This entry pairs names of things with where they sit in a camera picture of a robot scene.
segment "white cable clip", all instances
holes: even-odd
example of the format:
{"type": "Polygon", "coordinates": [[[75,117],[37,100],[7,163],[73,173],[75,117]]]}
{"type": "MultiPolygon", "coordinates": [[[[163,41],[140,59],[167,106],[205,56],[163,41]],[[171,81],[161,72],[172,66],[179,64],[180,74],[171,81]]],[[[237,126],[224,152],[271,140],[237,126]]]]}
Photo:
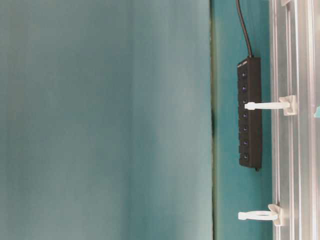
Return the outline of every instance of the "white cable clip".
{"type": "Polygon", "coordinates": [[[273,221],[273,224],[277,227],[283,226],[283,210],[281,207],[275,204],[269,204],[270,211],[249,211],[239,212],[239,220],[260,220],[260,221],[273,221]]]}
{"type": "Polygon", "coordinates": [[[264,102],[255,103],[248,102],[244,105],[245,109],[255,110],[255,109],[283,109],[283,114],[285,116],[297,115],[298,105],[297,97],[295,95],[279,97],[280,102],[264,102]]]}

